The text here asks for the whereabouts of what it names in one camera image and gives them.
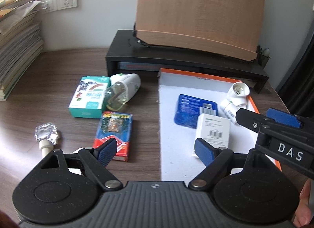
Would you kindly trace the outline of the person's right hand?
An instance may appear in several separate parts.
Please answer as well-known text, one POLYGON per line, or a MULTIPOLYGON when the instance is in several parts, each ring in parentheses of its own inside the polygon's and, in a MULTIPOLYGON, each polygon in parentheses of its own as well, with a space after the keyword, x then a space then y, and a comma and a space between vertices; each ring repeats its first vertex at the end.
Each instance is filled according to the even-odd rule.
POLYGON ((311 210, 308 206, 310 197, 311 182, 307 179, 300 193, 300 201, 295 212, 293 224, 295 227, 312 227, 311 221, 311 210))

